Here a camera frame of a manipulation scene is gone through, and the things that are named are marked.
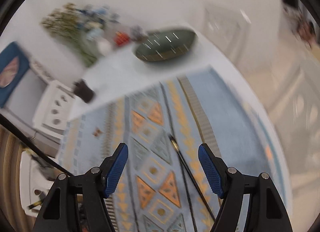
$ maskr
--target black paintbrush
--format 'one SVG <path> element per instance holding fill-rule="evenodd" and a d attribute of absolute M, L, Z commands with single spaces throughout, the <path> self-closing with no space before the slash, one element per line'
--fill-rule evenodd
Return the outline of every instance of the black paintbrush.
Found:
<path fill-rule="evenodd" d="M 213 215 L 213 213 L 212 213 L 212 211 L 211 211 L 211 209 L 210 209 L 207 201 L 205 200 L 205 198 L 204 198 L 204 196 L 203 196 L 203 194 L 202 194 L 202 192 L 201 192 L 201 190 L 200 190 L 200 188 L 199 188 L 199 186 L 198 186 L 195 178 L 193 177 L 192 172 L 191 172 L 191 170 L 190 170 L 190 168 L 189 168 L 186 160 L 184 159 L 182 153 L 181 153 L 180 150 L 179 150 L 179 146 L 178 146 L 178 144 L 177 144 L 177 141 L 175 140 L 175 138 L 174 138 L 171 134 L 169 134 L 169 139 L 170 139 L 170 141 L 171 141 L 171 144 L 172 144 L 174 150 L 177 152 L 177 154 L 178 154 L 178 156 L 179 156 L 179 160 L 181 161 L 182 165 L 183 165 L 184 168 L 186 169 L 186 171 L 187 171 L 187 173 L 188 173 L 188 175 L 189 175 L 189 177 L 190 177 L 193 185 L 196 187 L 196 190 L 197 190 L 200 198 L 202 199 L 202 201 L 203 201 L 205 207 L 207 208 L 207 210 L 209 211 L 210 216 L 212 217 L 213 221 L 216 221 L 216 218 L 215 218 L 215 216 Z"/>

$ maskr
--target blue gripper pad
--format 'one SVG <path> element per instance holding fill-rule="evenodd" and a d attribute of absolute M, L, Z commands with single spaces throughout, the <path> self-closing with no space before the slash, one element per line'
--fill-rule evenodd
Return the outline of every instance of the blue gripper pad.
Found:
<path fill-rule="evenodd" d="M 119 179 L 123 172 L 124 166 L 128 159 L 128 146 L 125 144 L 119 152 L 106 178 L 105 196 L 108 198 L 110 194 L 115 192 Z"/>
<path fill-rule="evenodd" d="M 198 158 L 212 192 L 217 194 L 219 198 L 223 198 L 224 192 L 222 189 L 221 176 L 202 145 L 200 145 L 198 149 Z"/>

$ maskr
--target striped fabric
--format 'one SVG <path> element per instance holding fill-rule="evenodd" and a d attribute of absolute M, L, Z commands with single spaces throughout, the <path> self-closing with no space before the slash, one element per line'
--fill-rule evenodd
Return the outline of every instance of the striped fabric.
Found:
<path fill-rule="evenodd" d="M 22 151 L 20 141 L 0 125 L 0 208 L 16 232 L 31 232 L 35 218 L 25 214 L 20 202 Z"/>

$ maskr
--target white table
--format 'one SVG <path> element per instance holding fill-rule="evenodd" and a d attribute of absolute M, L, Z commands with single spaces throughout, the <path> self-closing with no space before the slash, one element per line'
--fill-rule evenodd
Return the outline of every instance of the white table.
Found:
<path fill-rule="evenodd" d="M 213 67 L 229 86 L 232 86 L 241 97 L 259 115 L 270 139 L 284 176 L 286 206 L 289 215 L 292 213 L 292 191 L 289 171 L 276 131 L 268 115 L 246 80 L 234 65 L 204 36 L 197 32 L 198 40 L 193 49 L 185 56 L 164 62 L 145 63 L 132 52 L 133 44 L 123 47 L 110 56 L 101 59 L 83 76 L 88 86 L 96 91 L 96 98 L 85 104 L 76 98 L 69 119 L 92 111 L 125 94 L 144 89 L 159 81 L 167 80 L 190 71 Z"/>

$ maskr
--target black stripe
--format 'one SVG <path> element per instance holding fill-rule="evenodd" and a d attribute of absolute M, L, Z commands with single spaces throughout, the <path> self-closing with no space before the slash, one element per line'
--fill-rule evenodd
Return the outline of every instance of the black stripe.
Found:
<path fill-rule="evenodd" d="M 129 122 L 130 108 L 129 107 L 130 107 L 129 97 L 126 96 L 125 99 L 124 99 L 124 142 L 127 145 L 129 144 L 129 133 L 130 133 L 130 122 Z M 131 204 L 132 204 L 132 208 L 133 208 L 134 221 L 136 222 L 137 231 L 140 232 L 137 213 L 136 213 L 136 208 L 134 206 L 134 200 L 133 200 L 133 188 L 132 188 L 132 182 L 131 182 L 129 157 L 128 157 L 126 166 L 127 166 L 129 193 L 130 193 Z"/>
<path fill-rule="evenodd" d="M 174 129 L 173 129 L 173 120 L 172 120 L 172 115 L 169 109 L 169 103 L 168 103 L 168 98 L 166 96 L 165 90 L 164 90 L 164 86 L 160 83 L 161 86 L 161 90 L 164 96 L 164 102 L 165 105 L 167 107 L 167 112 L 168 112 L 168 118 L 169 118 L 169 123 L 170 123 L 170 129 L 171 129 L 171 134 L 173 137 L 175 137 L 175 133 L 174 133 Z M 181 173 L 182 173 L 182 177 L 183 177 L 183 182 L 184 182 L 184 186 L 186 188 L 186 193 L 187 193 L 187 199 L 188 199 L 188 203 L 189 203 L 189 208 L 190 208 L 190 213 L 191 213 L 191 218 L 192 218 L 192 223 L 193 223 L 193 228 L 195 230 L 195 232 L 198 232 L 197 230 L 197 226 L 196 226 L 196 220 L 195 217 L 193 215 L 193 210 L 192 210 L 192 203 L 191 203 L 191 199 L 190 199 L 190 195 L 189 195 L 189 190 L 188 190 L 188 186 L 187 186 L 187 181 L 186 181 L 186 176 L 184 174 L 184 168 L 183 165 L 181 163 L 181 161 L 179 161 L 180 163 L 180 168 L 181 168 Z"/>

